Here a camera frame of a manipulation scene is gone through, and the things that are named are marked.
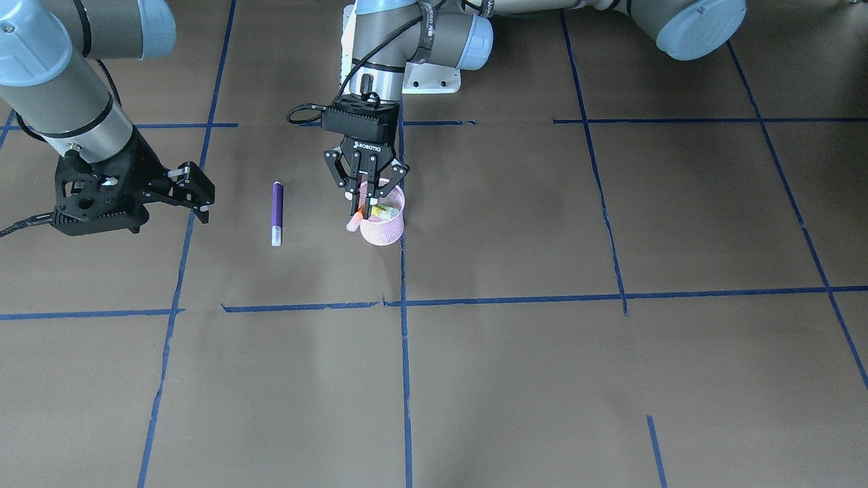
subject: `pink cup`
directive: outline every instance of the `pink cup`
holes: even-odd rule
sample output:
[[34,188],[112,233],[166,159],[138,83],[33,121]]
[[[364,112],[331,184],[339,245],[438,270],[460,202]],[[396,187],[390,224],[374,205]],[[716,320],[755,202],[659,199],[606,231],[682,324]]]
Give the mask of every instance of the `pink cup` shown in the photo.
[[[389,180],[380,179],[380,185],[385,185]],[[362,195],[367,195],[368,182],[362,181],[358,187]],[[401,187],[395,187],[385,197],[379,199],[378,204],[398,209],[398,216],[390,221],[382,221],[376,216],[365,219],[359,226],[362,237],[374,246],[388,246],[395,243],[404,233],[404,191]]]

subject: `light blue cap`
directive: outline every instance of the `light blue cap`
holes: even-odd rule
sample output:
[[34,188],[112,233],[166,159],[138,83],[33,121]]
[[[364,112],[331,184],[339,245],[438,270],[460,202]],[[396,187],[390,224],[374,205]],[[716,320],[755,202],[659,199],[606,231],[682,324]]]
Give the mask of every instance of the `light blue cap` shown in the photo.
[[29,87],[66,69],[72,41],[38,0],[0,0],[0,84]]
[[141,58],[168,56],[174,49],[175,26],[166,0],[139,0]]
[[725,43],[745,20],[745,0],[700,0],[674,16],[657,36],[657,47],[690,61]]
[[416,3],[416,0],[357,0],[356,15],[362,16],[385,10],[400,9],[414,3]]
[[470,35],[464,45],[464,53],[458,61],[458,69],[480,69],[485,66],[491,48],[494,47],[494,29],[487,18],[473,16]]

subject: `white mounting plate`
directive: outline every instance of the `white mounting plate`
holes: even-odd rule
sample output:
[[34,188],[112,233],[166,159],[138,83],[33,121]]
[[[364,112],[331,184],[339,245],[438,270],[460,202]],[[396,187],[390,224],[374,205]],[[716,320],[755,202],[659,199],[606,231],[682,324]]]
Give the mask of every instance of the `white mounting plate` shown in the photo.
[[[340,38],[340,85],[352,68],[352,42],[356,36],[356,5],[344,8],[344,34]],[[461,89],[461,70],[436,64],[407,63],[404,74],[405,95],[456,93]]]

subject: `purple marker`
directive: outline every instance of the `purple marker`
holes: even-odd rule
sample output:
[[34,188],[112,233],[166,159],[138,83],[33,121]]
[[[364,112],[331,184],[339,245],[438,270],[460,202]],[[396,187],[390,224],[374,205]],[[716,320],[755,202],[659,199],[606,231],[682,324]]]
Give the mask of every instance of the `purple marker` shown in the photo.
[[272,185],[272,246],[277,247],[281,241],[283,228],[283,185],[275,181]]

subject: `pink mesh basket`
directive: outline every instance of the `pink mesh basket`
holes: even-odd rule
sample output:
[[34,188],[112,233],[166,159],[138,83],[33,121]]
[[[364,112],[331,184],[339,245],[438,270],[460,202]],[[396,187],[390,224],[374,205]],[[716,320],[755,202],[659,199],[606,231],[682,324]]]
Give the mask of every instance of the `pink mesh basket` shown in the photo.
[[[385,185],[389,180],[380,179],[380,185]],[[362,195],[367,195],[368,182],[362,181],[359,185],[359,191]],[[370,219],[365,219],[359,226],[362,237],[374,246],[388,246],[395,243],[401,238],[404,233],[404,191],[401,187],[395,187],[389,194],[378,201],[380,205],[386,205],[398,209],[398,216],[389,221],[380,220],[372,215]]]

